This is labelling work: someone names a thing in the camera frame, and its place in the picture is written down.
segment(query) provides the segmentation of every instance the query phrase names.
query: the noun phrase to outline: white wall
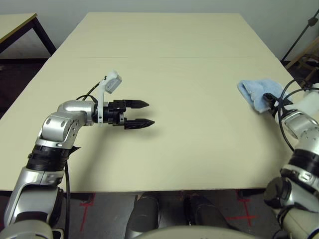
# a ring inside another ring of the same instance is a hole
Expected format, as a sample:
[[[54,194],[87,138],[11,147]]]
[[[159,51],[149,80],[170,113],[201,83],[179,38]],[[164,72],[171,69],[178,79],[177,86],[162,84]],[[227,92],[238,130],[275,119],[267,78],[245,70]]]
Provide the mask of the white wall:
[[[89,11],[238,12],[279,59],[318,8],[319,0],[0,0],[0,14],[38,13],[39,21],[56,47]],[[307,30],[288,59],[318,34],[319,23]],[[0,58],[48,56],[33,31],[0,54]]]

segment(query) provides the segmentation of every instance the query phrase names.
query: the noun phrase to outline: blue cloth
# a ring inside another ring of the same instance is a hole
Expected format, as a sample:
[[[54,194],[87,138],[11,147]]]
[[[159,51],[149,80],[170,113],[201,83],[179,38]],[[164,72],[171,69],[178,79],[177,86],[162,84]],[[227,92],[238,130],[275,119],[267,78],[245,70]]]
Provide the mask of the blue cloth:
[[[279,98],[283,91],[283,87],[271,79],[243,80],[239,82],[237,88],[247,102],[259,113],[270,109],[267,102],[263,99],[265,93],[271,93]]]

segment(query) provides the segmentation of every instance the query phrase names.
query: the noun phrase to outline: table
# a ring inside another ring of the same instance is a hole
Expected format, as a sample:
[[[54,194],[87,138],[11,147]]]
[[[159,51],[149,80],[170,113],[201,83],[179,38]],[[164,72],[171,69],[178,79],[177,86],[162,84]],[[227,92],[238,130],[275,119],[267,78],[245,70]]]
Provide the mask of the table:
[[[174,21],[168,24],[167,16]],[[105,44],[98,37],[103,35],[102,19],[109,36]],[[130,31],[127,45],[119,39],[135,26],[134,19],[144,23],[144,30]],[[219,24],[209,19],[219,19]],[[183,22],[193,25],[174,31]],[[184,41],[187,28],[197,37]],[[230,36],[240,29],[243,34],[227,38],[227,43],[222,37],[214,44],[200,39],[214,32]],[[151,34],[140,42],[143,32]],[[107,100],[144,100],[149,107],[127,111],[126,116],[156,123],[139,130],[83,127],[75,141],[82,148],[69,159],[72,191],[260,188],[289,160],[291,153],[274,120],[257,114],[236,85],[266,77],[284,85],[292,78],[240,15],[90,13],[0,120],[5,161],[0,189],[14,187],[45,118],[60,103],[86,93],[111,69],[123,82]]]
[[[52,55],[56,48],[36,17],[36,13],[0,15],[0,53],[33,29]]]

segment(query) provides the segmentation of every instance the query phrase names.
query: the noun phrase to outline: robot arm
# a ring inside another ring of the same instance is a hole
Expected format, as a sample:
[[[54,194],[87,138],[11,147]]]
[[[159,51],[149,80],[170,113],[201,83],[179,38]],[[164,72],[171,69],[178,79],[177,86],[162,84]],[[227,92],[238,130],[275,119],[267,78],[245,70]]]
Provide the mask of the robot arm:
[[[277,118],[277,98],[270,94],[264,97]],[[316,108],[318,100],[316,91],[308,93],[296,105],[284,102],[283,126],[299,142],[289,163],[280,170],[281,177],[268,184],[264,195],[265,203],[273,208],[280,225],[296,239],[319,238],[319,125],[305,113],[314,114],[309,107]]]
[[[22,168],[4,215],[5,229],[0,239],[64,238],[62,230],[54,230],[61,212],[63,190],[58,187],[64,175],[64,166],[70,154],[76,151],[74,141],[82,126],[101,123],[123,126],[124,129],[148,127],[148,119],[127,120],[126,108],[148,106],[143,101],[121,100],[113,102],[67,101],[44,121],[28,163]]]

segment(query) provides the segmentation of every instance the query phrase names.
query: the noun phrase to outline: red tape mark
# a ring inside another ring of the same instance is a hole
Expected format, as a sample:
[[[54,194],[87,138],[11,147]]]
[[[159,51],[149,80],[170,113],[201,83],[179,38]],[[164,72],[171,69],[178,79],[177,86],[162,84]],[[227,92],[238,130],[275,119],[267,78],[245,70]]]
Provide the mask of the red tape mark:
[[[252,215],[249,214],[248,207],[247,207],[247,203],[250,202],[250,199],[242,199],[242,198],[239,198],[239,196],[238,196],[238,191],[239,191],[239,190],[236,190],[237,201],[244,204],[244,208],[245,208],[246,215],[245,215],[245,216],[239,216],[239,217],[227,217],[226,219],[227,219],[227,220],[242,220],[242,219],[247,219],[248,225],[251,227],[251,219],[256,218],[257,216],[252,216]]]
[[[91,201],[89,203],[80,203],[80,207],[84,207],[84,212],[83,212],[83,218],[82,218],[82,223],[81,223],[81,227],[80,227],[80,232],[82,232],[83,229],[84,229],[84,224],[85,224],[85,221],[86,221],[86,215],[87,215],[87,212],[88,212],[88,207],[93,206],[94,199],[95,199],[95,193],[93,193],[93,197],[92,197],[92,199],[91,199]]]

